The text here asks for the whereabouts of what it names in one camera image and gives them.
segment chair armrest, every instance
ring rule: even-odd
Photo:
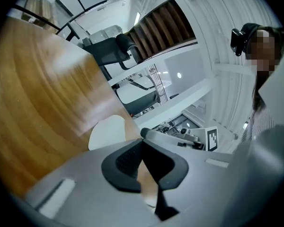
[[[131,48],[136,47],[137,45],[130,39],[130,37],[128,37],[125,34],[119,34],[117,35],[117,37],[115,38],[115,41],[117,43],[117,45],[119,46],[119,48],[126,53],[127,51],[129,51]]]

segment wood grain surface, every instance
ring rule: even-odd
[[[92,55],[30,23],[8,18],[0,34],[0,177],[22,197],[47,173],[88,150],[93,127],[125,119],[139,130]]]
[[[161,50],[165,50],[166,45],[165,45],[157,27],[155,26],[153,20],[151,19],[151,17],[146,17],[145,22],[146,22],[146,25],[148,26],[150,32],[152,33],[152,35],[158,40],[158,43],[161,47]]]
[[[141,29],[139,28],[139,26],[136,26],[134,28],[135,32],[136,32],[136,35],[137,35],[137,38],[140,40],[140,42],[142,43],[146,53],[147,53],[147,56],[150,57],[153,52],[151,51],[150,47],[148,46],[147,44],[147,41],[144,37],[144,34],[141,32]]]
[[[153,12],[152,13],[152,18],[155,22],[155,24],[157,25],[157,28],[158,30],[160,31],[160,34],[161,35],[164,35],[164,37],[166,38],[168,44],[170,46],[173,46],[174,45],[174,41],[169,33],[169,30],[167,29],[165,23],[163,22],[161,16],[159,13],[157,12]]]

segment white ceiling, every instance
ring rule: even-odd
[[[160,78],[165,87],[167,97],[182,93],[205,78],[200,49],[190,50],[156,63]]]

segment black office chair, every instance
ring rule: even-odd
[[[116,38],[108,38],[96,44],[84,46],[83,49],[91,53],[97,64],[101,67],[129,60],[130,56],[127,52],[136,46],[137,45],[130,39],[130,37],[124,34],[119,34]]]

